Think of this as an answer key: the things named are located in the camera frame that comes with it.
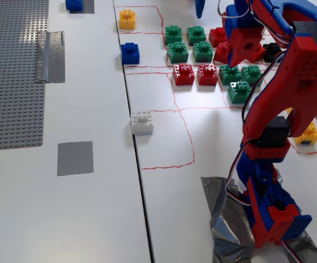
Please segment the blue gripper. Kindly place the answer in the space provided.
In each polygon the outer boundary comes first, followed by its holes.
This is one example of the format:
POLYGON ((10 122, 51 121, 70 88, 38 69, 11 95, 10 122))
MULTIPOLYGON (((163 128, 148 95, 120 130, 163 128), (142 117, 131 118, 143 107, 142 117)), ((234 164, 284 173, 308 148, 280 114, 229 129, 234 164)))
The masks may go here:
POLYGON ((256 51, 264 27, 253 18, 248 4, 230 4, 226 13, 230 16, 225 22, 227 64, 235 67, 256 51))

